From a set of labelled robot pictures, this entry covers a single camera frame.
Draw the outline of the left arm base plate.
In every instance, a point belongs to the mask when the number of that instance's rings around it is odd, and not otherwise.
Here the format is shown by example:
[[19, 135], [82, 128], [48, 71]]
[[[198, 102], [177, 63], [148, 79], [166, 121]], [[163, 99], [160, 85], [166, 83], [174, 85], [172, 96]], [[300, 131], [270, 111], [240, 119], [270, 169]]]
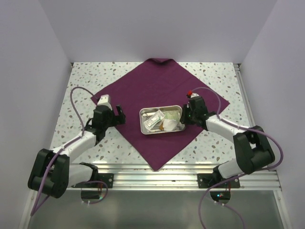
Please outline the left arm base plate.
[[97, 166], [95, 166], [93, 164], [85, 163], [85, 162], [81, 162], [80, 165], [91, 168], [92, 175], [91, 175], [91, 178], [89, 179], [89, 181], [84, 181], [84, 182], [78, 183], [75, 187], [78, 187], [78, 188], [98, 188], [98, 187], [100, 187], [100, 188], [102, 188], [102, 187], [106, 187], [105, 185], [107, 185], [108, 188], [113, 187], [113, 180], [114, 180], [113, 173], [100, 173]]

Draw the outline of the steel instrument tray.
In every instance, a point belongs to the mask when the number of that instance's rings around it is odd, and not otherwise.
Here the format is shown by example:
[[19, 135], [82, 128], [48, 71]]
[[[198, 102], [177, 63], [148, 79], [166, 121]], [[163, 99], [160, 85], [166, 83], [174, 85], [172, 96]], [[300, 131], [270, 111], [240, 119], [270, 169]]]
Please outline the steel instrument tray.
[[140, 129], [144, 135], [180, 132], [185, 125], [180, 122], [182, 108], [178, 105], [143, 108], [139, 112]]

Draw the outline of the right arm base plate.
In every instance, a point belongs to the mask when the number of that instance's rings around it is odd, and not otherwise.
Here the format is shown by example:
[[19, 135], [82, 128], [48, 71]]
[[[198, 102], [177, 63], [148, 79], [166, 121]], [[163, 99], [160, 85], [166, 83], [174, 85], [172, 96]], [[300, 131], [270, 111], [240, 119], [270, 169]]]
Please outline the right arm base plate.
[[[223, 178], [218, 178], [214, 176], [212, 173], [199, 173], [197, 174], [197, 183], [198, 188], [209, 188], [215, 184], [218, 184], [219, 182], [223, 181]], [[240, 188], [240, 182], [239, 179], [235, 179], [233, 181], [229, 181], [226, 183], [223, 183], [216, 188]]]

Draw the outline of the white gauze pad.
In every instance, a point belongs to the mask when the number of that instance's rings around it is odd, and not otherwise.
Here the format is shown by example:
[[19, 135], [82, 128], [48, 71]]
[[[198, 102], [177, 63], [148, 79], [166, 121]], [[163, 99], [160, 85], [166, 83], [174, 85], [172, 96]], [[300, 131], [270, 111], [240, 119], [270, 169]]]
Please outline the white gauze pad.
[[178, 122], [176, 120], [164, 119], [163, 130], [166, 132], [173, 131], [177, 128]]

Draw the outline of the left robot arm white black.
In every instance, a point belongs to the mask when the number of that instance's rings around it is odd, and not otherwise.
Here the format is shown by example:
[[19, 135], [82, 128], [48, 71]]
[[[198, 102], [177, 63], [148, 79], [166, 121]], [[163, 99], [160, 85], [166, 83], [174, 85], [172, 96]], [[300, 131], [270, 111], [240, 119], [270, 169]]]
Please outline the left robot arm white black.
[[126, 116], [121, 106], [115, 113], [106, 105], [98, 105], [80, 132], [71, 141], [52, 150], [41, 149], [35, 159], [28, 188], [54, 198], [61, 197], [67, 188], [78, 184], [94, 187], [98, 184], [99, 173], [96, 166], [72, 161], [85, 151], [98, 145], [109, 127], [122, 125]]

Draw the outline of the suture packet white green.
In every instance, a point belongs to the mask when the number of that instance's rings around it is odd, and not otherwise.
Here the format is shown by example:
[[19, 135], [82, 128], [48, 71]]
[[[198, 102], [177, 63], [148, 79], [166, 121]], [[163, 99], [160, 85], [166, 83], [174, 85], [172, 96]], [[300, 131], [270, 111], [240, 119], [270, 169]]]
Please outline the suture packet white green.
[[144, 126], [147, 130], [151, 130], [157, 123], [165, 118], [164, 113], [161, 110], [155, 112], [146, 121], [144, 121]]

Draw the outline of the purple cloth mat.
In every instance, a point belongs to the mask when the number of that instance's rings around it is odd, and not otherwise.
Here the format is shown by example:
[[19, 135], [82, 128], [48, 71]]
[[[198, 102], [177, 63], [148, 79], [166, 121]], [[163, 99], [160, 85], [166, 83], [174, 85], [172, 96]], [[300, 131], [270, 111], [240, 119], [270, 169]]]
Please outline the purple cloth mat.
[[140, 132], [139, 111], [143, 108], [184, 105], [186, 94], [197, 87], [208, 111], [223, 111], [229, 102], [210, 92], [209, 87], [173, 59], [148, 59], [122, 78], [106, 86], [91, 99], [108, 94], [111, 104], [120, 105], [126, 123], [116, 126], [121, 135], [140, 153], [154, 170], [159, 170], [190, 144], [202, 129], [189, 125], [175, 133], [144, 135]]

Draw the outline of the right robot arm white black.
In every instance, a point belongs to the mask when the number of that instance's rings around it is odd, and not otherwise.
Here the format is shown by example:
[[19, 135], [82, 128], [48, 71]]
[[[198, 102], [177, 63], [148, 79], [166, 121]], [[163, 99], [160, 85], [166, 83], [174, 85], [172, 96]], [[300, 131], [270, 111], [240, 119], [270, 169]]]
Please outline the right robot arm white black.
[[239, 126], [222, 119], [216, 112], [209, 112], [201, 96], [192, 94], [187, 97], [188, 103], [183, 105], [180, 122], [216, 133], [234, 145], [235, 158], [213, 169], [215, 186], [224, 187], [230, 178], [251, 174], [275, 161], [274, 152], [260, 126]]

